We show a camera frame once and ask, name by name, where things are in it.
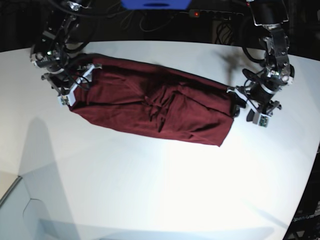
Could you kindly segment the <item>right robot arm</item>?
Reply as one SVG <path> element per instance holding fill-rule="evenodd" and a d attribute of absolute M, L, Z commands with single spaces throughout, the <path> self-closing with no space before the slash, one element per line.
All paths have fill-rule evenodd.
<path fill-rule="evenodd" d="M 92 0 L 50 0 L 54 7 L 48 16 L 44 30 L 30 50 L 31 63 L 47 73 L 41 76 L 52 89 L 61 97 L 71 92 L 72 87 L 83 90 L 90 88 L 90 82 L 76 70 L 70 70 L 68 64 L 72 54 L 81 52 L 96 33 L 97 26 L 93 27 L 89 37 L 75 49 L 67 47 L 72 32 L 79 26 L 79 18 L 93 19 L 96 15 L 84 13 L 89 9 Z"/>

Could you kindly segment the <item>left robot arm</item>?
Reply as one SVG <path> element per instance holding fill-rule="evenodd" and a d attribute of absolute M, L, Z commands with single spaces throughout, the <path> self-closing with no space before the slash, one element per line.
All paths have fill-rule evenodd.
<path fill-rule="evenodd" d="M 267 127 L 273 111 L 282 109 L 281 103 L 274 101 L 273 97 L 283 87 L 291 85 L 295 77 L 295 69 L 289 60 L 290 42 L 282 27 L 289 21 L 289 15 L 282 0 L 249 0 L 247 5 L 254 25 L 263 27 L 268 34 L 260 39 L 265 50 L 263 59 L 252 57 L 245 47 L 242 50 L 251 62 L 259 64 L 262 69 L 254 73 L 244 68 L 245 83 L 228 87 L 227 93 L 236 97 L 236 116 L 241 108 L 249 107 L 247 122 Z"/>

